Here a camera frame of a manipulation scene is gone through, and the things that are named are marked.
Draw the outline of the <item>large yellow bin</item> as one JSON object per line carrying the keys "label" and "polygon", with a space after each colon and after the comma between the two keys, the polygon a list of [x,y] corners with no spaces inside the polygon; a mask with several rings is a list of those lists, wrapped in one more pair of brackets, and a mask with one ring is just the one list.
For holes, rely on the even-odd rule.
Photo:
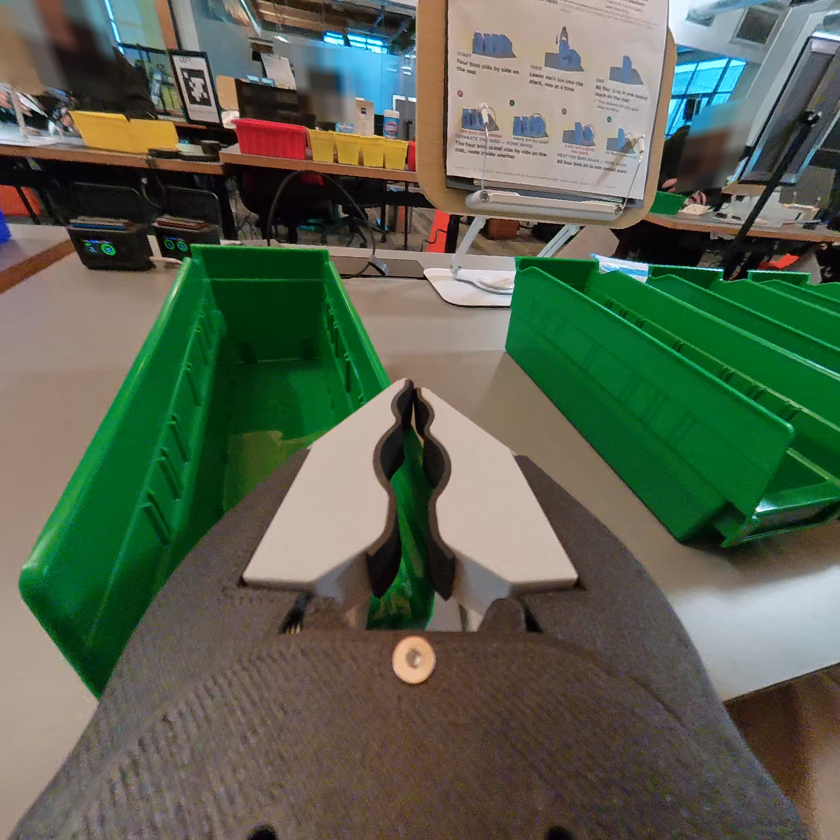
{"label": "large yellow bin", "polygon": [[137,154],[130,121],[124,115],[72,111],[70,116],[86,146],[102,151]]}
{"label": "large yellow bin", "polygon": [[130,119],[129,147],[132,154],[147,155],[153,150],[177,152],[179,136],[173,122]]}

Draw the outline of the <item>grey desk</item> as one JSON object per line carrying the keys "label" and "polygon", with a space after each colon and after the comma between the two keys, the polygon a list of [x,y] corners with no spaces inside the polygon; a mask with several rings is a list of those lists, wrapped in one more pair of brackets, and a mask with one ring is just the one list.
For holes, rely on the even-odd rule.
{"label": "grey desk", "polygon": [[[174,276],[89,271],[72,255],[2,294],[2,838],[96,706],[18,577]],[[508,311],[452,307],[424,280],[346,287],[390,378],[530,457],[625,542],[752,749],[814,834],[838,838],[838,523],[730,552],[679,544],[507,355]]]}
{"label": "grey desk", "polygon": [[5,293],[73,252],[63,227],[10,224],[10,239],[1,244],[1,293]]}

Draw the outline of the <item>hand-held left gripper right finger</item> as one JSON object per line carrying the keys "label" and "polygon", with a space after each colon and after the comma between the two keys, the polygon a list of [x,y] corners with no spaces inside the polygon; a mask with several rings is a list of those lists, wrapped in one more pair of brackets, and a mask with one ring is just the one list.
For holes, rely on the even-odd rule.
{"label": "hand-held left gripper right finger", "polygon": [[426,387],[415,392],[436,630],[475,631],[491,604],[568,590],[579,575],[515,453]]}

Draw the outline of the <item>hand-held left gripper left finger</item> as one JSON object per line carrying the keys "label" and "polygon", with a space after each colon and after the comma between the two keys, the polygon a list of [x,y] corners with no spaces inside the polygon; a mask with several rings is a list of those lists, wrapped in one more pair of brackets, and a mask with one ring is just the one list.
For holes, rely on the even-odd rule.
{"label": "hand-held left gripper left finger", "polygon": [[394,582],[402,558],[391,479],[404,461],[414,383],[401,379],[308,447],[243,581],[332,599],[365,628],[371,598]]}

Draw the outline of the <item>black monitor on pole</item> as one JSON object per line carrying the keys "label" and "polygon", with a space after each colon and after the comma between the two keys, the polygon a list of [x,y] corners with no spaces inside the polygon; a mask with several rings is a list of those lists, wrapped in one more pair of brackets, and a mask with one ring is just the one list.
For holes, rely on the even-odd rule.
{"label": "black monitor on pole", "polygon": [[738,274],[752,226],[772,195],[799,181],[833,129],[838,111],[839,36],[817,31],[805,41],[731,184],[759,186],[760,192],[721,260],[725,280]]}

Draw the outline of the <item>black power adapter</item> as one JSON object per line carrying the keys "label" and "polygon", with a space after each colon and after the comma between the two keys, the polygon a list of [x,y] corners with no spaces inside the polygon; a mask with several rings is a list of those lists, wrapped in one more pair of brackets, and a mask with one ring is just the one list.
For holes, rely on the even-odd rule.
{"label": "black power adapter", "polygon": [[161,216],[150,228],[161,257],[182,261],[192,255],[195,245],[219,245],[221,230],[216,224],[201,219]]}

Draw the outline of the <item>instruction sheet on stand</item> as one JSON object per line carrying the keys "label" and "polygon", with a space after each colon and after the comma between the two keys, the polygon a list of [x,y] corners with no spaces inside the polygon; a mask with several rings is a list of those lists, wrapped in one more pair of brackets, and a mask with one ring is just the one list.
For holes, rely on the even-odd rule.
{"label": "instruction sheet on stand", "polygon": [[676,42],[668,24],[654,143],[646,153],[647,181],[642,199],[630,202],[483,182],[476,185],[450,179],[445,171],[448,2],[452,1],[424,1],[416,6],[416,174],[423,194],[437,210],[450,214],[454,224],[462,217],[470,217],[471,224],[460,244],[457,244],[458,235],[453,234],[448,266],[426,269],[424,274],[446,302],[467,307],[508,308],[515,269],[466,268],[469,248],[486,222],[501,219],[559,225],[560,231],[539,253],[540,257],[552,257],[584,227],[621,229],[641,222],[648,214],[659,185]]}

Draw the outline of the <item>black charging case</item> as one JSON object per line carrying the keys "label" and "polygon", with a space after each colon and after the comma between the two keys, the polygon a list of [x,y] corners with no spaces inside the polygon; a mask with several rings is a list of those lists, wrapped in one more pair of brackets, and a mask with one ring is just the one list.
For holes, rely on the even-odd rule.
{"label": "black charging case", "polygon": [[81,216],[66,227],[82,265],[90,270],[152,270],[146,224],[129,219]]}

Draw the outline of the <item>wooden top work table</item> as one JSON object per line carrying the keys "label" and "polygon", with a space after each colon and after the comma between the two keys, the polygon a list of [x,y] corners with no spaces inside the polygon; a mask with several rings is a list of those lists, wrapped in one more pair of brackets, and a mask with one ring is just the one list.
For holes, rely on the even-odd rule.
{"label": "wooden top work table", "polygon": [[[662,228],[683,232],[708,233],[724,238],[733,238],[741,229],[740,224],[733,223],[728,219],[706,219],[682,213],[675,215],[650,213],[644,218],[644,221]],[[815,224],[811,227],[799,223],[754,224],[747,232],[747,236],[805,242],[814,245],[838,245],[839,243],[839,232],[824,224]]]}
{"label": "wooden top work table", "polygon": [[223,148],[220,161],[252,217],[255,236],[262,239],[279,234],[296,244],[304,224],[326,222],[340,209],[359,228],[362,211],[387,217],[389,207],[433,207],[413,171],[245,154],[238,144]]}
{"label": "wooden top work table", "polygon": [[90,149],[77,143],[36,144],[23,140],[2,142],[2,185],[27,186],[46,191],[47,197],[75,182],[114,183],[140,187],[143,178],[168,185],[174,175],[199,179],[220,204],[223,238],[236,239],[237,228],[228,194],[232,175],[228,165],[192,157],[149,156]]}

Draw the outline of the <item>black white marker sign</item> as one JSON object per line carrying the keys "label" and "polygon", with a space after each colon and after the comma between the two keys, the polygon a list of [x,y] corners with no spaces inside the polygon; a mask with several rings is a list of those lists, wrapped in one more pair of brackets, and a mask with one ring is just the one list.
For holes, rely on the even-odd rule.
{"label": "black white marker sign", "polygon": [[207,53],[202,50],[168,49],[175,87],[186,123],[222,128],[222,110]]}

